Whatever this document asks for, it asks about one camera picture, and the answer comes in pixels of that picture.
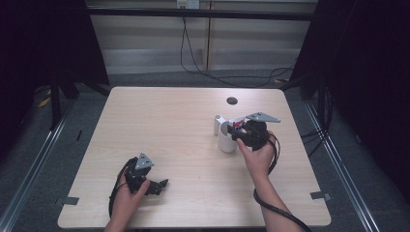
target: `black backdrop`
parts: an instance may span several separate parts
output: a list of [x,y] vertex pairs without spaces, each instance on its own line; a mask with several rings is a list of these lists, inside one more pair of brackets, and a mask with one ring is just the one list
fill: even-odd
[[409,12],[407,0],[319,0],[317,14],[337,17],[311,23],[291,76],[310,73],[302,85],[309,98],[323,73],[337,108],[408,202]]
[[0,8],[0,158],[18,136],[39,86],[55,75],[75,82],[109,84],[89,15],[53,14],[52,8],[85,8],[83,0],[3,1]]

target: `metal rail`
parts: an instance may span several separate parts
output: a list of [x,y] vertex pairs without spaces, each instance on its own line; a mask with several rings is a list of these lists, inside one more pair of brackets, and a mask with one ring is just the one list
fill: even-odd
[[366,202],[364,201],[358,189],[356,188],[356,185],[353,182],[346,166],[344,165],[343,160],[341,159],[331,137],[322,131],[320,123],[317,119],[316,109],[310,102],[306,103],[306,108],[311,121],[313,122],[317,132],[319,133],[320,138],[323,141],[323,145],[325,146],[328,152],[329,158],[331,159],[332,164],[335,167],[337,175],[343,183],[344,189],[346,190],[347,195],[349,195],[353,207],[355,208],[356,213],[359,216],[359,219],[365,227],[365,230],[367,232],[380,232],[370,209],[368,208]]
[[318,19],[315,14],[305,13],[270,13],[270,12],[239,12],[221,10],[191,10],[191,9],[141,9],[120,7],[87,7],[87,8],[42,8],[46,14],[81,14],[81,15],[126,15],[126,16],[170,16],[170,17],[210,17],[210,18],[243,18],[313,21]]
[[52,148],[54,147],[55,142],[57,141],[60,133],[66,124],[67,116],[69,115],[71,109],[73,108],[74,101],[70,101],[65,114],[61,118],[59,124],[51,131],[44,144],[42,149],[37,154],[36,159],[30,167],[30,170],[27,172],[27,175],[24,177],[20,187],[18,188],[15,196],[12,201],[7,206],[5,213],[0,219],[0,231],[9,232],[12,231],[15,226],[15,222],[21,213],[21,210],[24,207],[25,202],[28,199],[28,196],[33,189],[34,185],[37,182],[37,179],[40,176],[40,173],[43,170],[43,167],[51,153]]

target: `table top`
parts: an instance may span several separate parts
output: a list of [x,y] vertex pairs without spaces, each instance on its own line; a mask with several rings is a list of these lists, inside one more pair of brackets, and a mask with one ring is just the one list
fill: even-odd
[[[227,103],[234,97],[238,103]],[[331,222],[302,139],[280,90],[116,87],[105,104],[70,197],[58,219],[63,228],[102,228],[116,176],[127,160],[145,153],[155,162],[147,178],[169,179],[161,195],[145,196],[129,227],[195,228],[264,226],[253,183],[239,149],[227,154],[214,135],[215,115],[225,119],[262,111],[280,142],[270,179],[297,218],[307,225]]]

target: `black cable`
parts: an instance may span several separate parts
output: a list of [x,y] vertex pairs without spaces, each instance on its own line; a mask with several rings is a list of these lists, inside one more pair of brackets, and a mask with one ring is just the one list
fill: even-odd
[[257,203],[259,203],[259,205],[265,207],[266,209],[273,211],[279,215],[284,216],[285,218],[288,218],[290,220],[292,220],[293,222],[295,222],[296,224],[298,224],[299,226],[301,226],[305,231],[310,232],[311,230],[308,228],[308,226],[306,224],[304,224],[301,220],[299,220],[297,217],[294,217],[293,215],[287,213],[286,211],[275,207],[273,205],[270,205],[266,202],[264,202],[262,199],[260,199],[260,197],[257,195],[256,189],[253,191],[253,198],[255,199],[255,201]]
[[304,141],[304,145],[307,145],[310,142],[313,142],[314,140],[316,140],[317,138],[319,138],[320,136],[317,136],[318,134],[316,134],[316,136],[314,138],[312,138],[311,140],[308,141]]
[[[274,158],[273,158],[273,161],[272,161],[271,165],[269,166],[268,175],[271,174],[272,170],[274,170],[274,167],[277,165],[278,157],[279,157],[279,154],[280,154],[280,144],[279,144],[278,139],[272,133],[269,133],[269,135],[271,135],[275,139],[275,142],[273,142],[271,139],[268,140],[268,142],[274,148]],[[304,224],[301,220],[299,220],[297,217],[294,217],[293,215],[287,213],[286,211],[284,211],[284,210],[282,210],[278,207],[275,207],[273,205],[270,205],[270,204],[266,203],[265,201],[263,201],[262,199],[260,199],[259,195],[256,192],[256,189],[253,190],[253,198],[262,207],[264,207],[264,208],[266,208],[266,209],[268,209],[272,212],[275,212],[275,213],[277,213],[281,216],[284,216],[285,218],[288,218],[288,219],[292,220],[293,222],[295,222],[296,224],[301,226],[305,231],[310,232],[310,229],[308,228],[308,226],[306,224]]]
[[120,183],[121,177],[124,175],[124,172],[125,172],[127,166],[129,165],[129,163],[131,162],[131,160],[132,159],[128,160],[126,162],[126,164],[124,164],[123,168],[121,169],[120,173],[117,176],[117,181],[115,182],[114,189],[112,190],[111,195],[109,196],[108,213],[109,213],[110,218],[111,218],[111,215],[112,215],[112,207],[114,206],[114,200],[115,200],[115,196],[117,195],[117,191],[120,187],[122,187],[126,183],[124,183],[121,186],[118,186],[118,184]]
[[[326,136],[328,136],[328,134],[329,134],[330,125],[331,125],[331,122],[332,122],[332,119],[333,119],[333,106],[334,106],[334,99],[332,98],[329,89],[326,89],[326,110],[327,110],[327,115],[326,116],[327,117],[326,117],[326,120],[324,122],[324,125],[322,125],[321,130],[317,130],[316,132],[311,131],[310,133],[303,135],[303,137],[312,136],[312,135],[316,135],[316,134],[320,136],[319,143],[307,155],[309,158],[313,155],[314,152],[316,152],[316,150],[319,148],[320,144],[322,144],[322,142],[326,139]],[[314,139],[311,139],[310,141],[305,142],[304,144],[308,144],[309,142],[311,142]]]
[[[292,65],[292,66],[287,67],[287,68],[277,68],[277,69],[273,69],[268,76],[221,76],[221,77],[217,77],[217,76],[214,76],[214,75],[205,73],[205,72],[201,71],[201,70],[198,68],[197,64],[196,64],[196,61],[195,61],[195,59],[194,59],[193,52],[192,52],[192,47],[191,47],[191,45],[190,45],[190,36],[189,36],[188,30],[187,30],[187,22],[186,22],[186,19],[185,19],[184,17],[183,17],[183,21],[184,21],[184,30],[183,30],[182,44],[181,44],[181,50],[180,50],[180,64],[181,64],[181,67],[182,67],[186,72],[188,72],[188,73],[202,74],[202,75],[204,75],[204,76],[206,76],[206,77],[209,77],[209,78],[211,78],[211,79],[214,79],[214,80],[220,81],[220,82],[222,82],[222,83],[224,83],[224,84],[231,85],[231,86],[238,87],[238,88],[259,88],[259,87],[262,87],[262,86],[265,86],[265,85],[269,84],[269,83],[272,81],[272,78],[273,78],[273,77],[280,76],[280,75],[282,75],[282,74],[284,74],[284,73],[286,73],[286,72],[288,72],[288,71],[290,71],[290,70],[293,70],[293,67],[295,66],[295,65]],[[190,56],[191,56],[191,59],[192,59],[194,65],[195,65],[196,71],[190,71],[190,70],[188,70],[188,69],[184,66],[183,61],[182,61],[183,49],[184,49],[184,43],[185,43],[185,36],[187,36],[187,41],[188,41],[188,44],[189,44],[189,47],[190,47]],[[280,73],[278,73],[278,74],[273,75],[273,73],[276,72],[276,71],[278,71],[278,70],[284,70],[284,71],[283,71],[283,72],[280,72]],[[267,80],[266,80],[265,82],[261,83],[261,84],[254,85],[254,86],[241,86],[241,85],[237,85],[237,84],[233,84],[233,83],[224,81],[225,78],[263,78],[263,79],[267,79]]]

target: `white cup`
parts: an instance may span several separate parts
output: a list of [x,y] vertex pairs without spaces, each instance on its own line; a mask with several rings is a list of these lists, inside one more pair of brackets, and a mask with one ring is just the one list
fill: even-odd
[[237,144],[232,140],[232,135],[228,133],[228,121],[220,125],[220,132],[218,133],[218,147],[225,153],[233,153],[236,150]]
[[222,118],[219,114],[215,115],[215,120],[214,120],[214,135],[218,135],[220,132],[220,125],[225,122],[226,120]]

